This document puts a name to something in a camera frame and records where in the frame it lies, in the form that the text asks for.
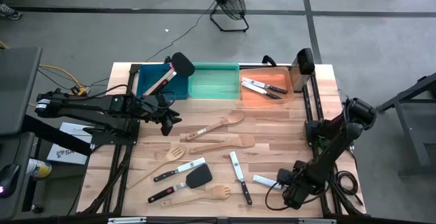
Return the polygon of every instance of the concrete floor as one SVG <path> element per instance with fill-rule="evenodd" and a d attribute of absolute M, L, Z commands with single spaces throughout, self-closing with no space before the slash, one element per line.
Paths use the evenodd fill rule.
<path fill-rule="evenodd" d="M 204 10 L 213 0 L 7 0 L 31 7 L 114 7 Z M 249 10 L 305 10 L 303 0 L 245 0 Z M 376 106 L 436 71 L 436 18 L 383 17 L 386 12 L 434 12 L 434 0 L 310 0 L 312 10 L 381 12 L 377 17 L 313 18 L 301 14 L 248 15 L 250 30 L 221 33 L 205 16 L 189 35 L 153 60 L 183 51 L 192 61 L 260 62 L 265 54 L 290 63 L 316 41 L 322 63 L 333 64 L 339 88 Z M 18 22 L 0 21 L 0 40 L 11 48 L 41 46 L 42 63 L 63 67 L 83 83 L 106 78 L 115 61 L 144 61 L 192 26 L 198 14 L 83 14 L 25 12 Z M 225 16 L 217 17 L 236 26 Z M 67 81 L 56 79 L 65 85 Z M 38 76 L 32 99 L 56 85 Z M 61 120 L 49 123 L 59 125 Z M 368 213 L 374 217 L 436 223 L 436 178 L 400 180 L 396 172 L 416 163 L 393 111 L 380 115 L 356 141 L 359 178 Z M 40 184 L 41 216 L 66 214 L 81 177 Z"/>

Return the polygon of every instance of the slotted spatula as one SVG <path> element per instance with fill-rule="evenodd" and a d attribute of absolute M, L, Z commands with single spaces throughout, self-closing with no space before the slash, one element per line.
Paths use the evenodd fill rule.
<path fill-rule="evenodd" d="M 218 127 L 221 127 L 223 125 L 232 125 L 235 123 L 239 123 L 244 119 L 244 117 L 245 117 L 245 114 L 243 111 L 233 110 L 229 115 L 227 115 L 227 117 L 223 118 L 218 123 L 216 123 L 214 125 L 209 125 L 206 128 L 201 129 L 197 132 L 190 133 L 189 135 L 186 136 L 186 140 L 192 140 L 192 139 L 198 137 L 199 135 L 202 135 L 204 133 L 212 131 L 212 130 L 214 130 Z"/>
<path fill-rule="evenodd" d="M 199 153 L 205 150 L 212 150 L 216 148 L 222 148 L 225 146 L 238 146 L 238 147 L 246 148 L 246 147 L 254 146 L 255 144 L 256 143 L 252 135 L 240 135 L 238 138 L 234 138 L 233 140 L 229 140 L 227 142 L 220 142 L 220 143 L 210 144 L 206 146 L 197 146 L 195 148 L 191 148 L 189 152 Z"/>
<path fill-rule="evenodd" d="M 207 164 L 201 165 L 200 167 L 193 170 L 191 173 L 189 173 L 186 176 L 186 182 L 183 182 L 181 184 L 177 184 L 172 187 L 168 187 L 167 189 L 160 191 L 153 196 L 149 197 L 148 201 L 149 203 L 153 203 L 156 200 L 159 200 L 165 196 L 168 196 L 169 194 L 182 189 L 183 187 L 188 186 L 189 188 L 196 188 L 199 186 L 202 186 L 212 180 L 212 174 L 209 170 L 209 166 Z"/>
<path fill-rule="evenodd" d="M 141 180 L 144 180 L 149 174 L 153 173 L 155 170 L 159 169 L 164 164 L 175 161 L 177 159 L 180 159 L 183 154 L 185 154 L 186 148 L 183 145 L 174 144 L 171 145 L 171 148 L 166 153 L 166 156 L 164 159 L 162 159 L 160 162 L 156 163 L 151 169 L 147 170 L 146 172 L 142 173 L 140 176 L 131 179 L 129 183 L 127 183 L 126 187 L 132 188 L 134 185 L 138 184 Z"/>
<path fill-rule="evenodd" d="M 171 206 L 175 204 L 182 204 L 185 202 L 190 202 L 197 199 L 215 199 L 215 200 L 226 200 L 232 194 L 229 187 L 220 185 L 215 186 L 203 193 L 192 195 L 189 197 L 183 197 L 180 199 L 169 199 L 161 202 L 162 207 Z"/>

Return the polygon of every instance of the fan stand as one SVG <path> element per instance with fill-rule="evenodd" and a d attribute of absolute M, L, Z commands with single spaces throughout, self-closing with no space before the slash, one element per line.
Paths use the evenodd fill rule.
<path fill-rule="evenodd" d="M 211 21 L 213 21 L 213 23 L 215 23 L 216 25 L 217 25 L 217 27 L 219 28 L 219 30 L 220 31 L 223 31 L 223 32 L 246 32 L 247 30 L 248 30 L 248 28 L 250 27 L 249 25 L 248 25 L 248 23 L 247 23 L 247 21 L 245 20 L 245 17 L 244 16 L 242 16 L 242 19 L 244 20 L 244 22 L 245 22 L 245 24 L 246 24 L 246 26 L 247 26 L 247 28 L 246 29 L 232 29 L 232 30 L 225 30 L 225 29 L 223 29 L 222 27 L 220 27 L 219 25 L 218 25 L 218 23 L 213 19 L 213 14 L 217 11 L 217 8 L 218 8 L 218 4 L 216 3 L 215 4 L 215 7 L 213 8 L 213 10 L 212 10 L 212 12 L 211 12 Z"/>

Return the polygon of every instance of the black fan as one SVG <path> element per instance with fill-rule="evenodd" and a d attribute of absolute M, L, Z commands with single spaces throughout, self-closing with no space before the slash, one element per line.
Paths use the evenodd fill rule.
<path fill-rule="evenodd" d="M 217 25 L 219 30 L 224 32 L 239 32 L 242 31 L 245 33 L 245 31 L 249 28 L 249 25 L 247 21 L 245 20 L 245 2 L 244 0 L 215 0 L 217 4 L 213 8 L 211 12 L 211 21 Z M 231 19 L 233 20 L 244 20 L 247 28 L 245 29 L 233 29 L 233 30 L 225 30 L 222 27 L 218 25 L 217 22 L 213 19 L 213 14 L 217 11 L 217 8 L 221 7 L 223 9 L 224 13 L 226 13 Z"/>

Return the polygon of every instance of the black spatula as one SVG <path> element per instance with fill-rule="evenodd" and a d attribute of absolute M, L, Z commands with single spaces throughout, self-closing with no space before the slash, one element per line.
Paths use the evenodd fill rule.
<path fill-rule="evenodd" d="M 165 196 L 168 196 L 169 194 L 179 189 L 182 189 L 183 187 L 188 186 L 189 188 L 196 188 L 210 182 L 211 180 L 212 180 L 211 171 L 209 170 L 207 164 L 204 164 L 196 168 L 191 173 L 189 173 L 186 176 L 186 182 L 177 184 L 173 187 L 168 187 L 167 189 L 149 197 L 148 201 L 149 203 L 153 203 L 154 201 L 159 200 Z"/>

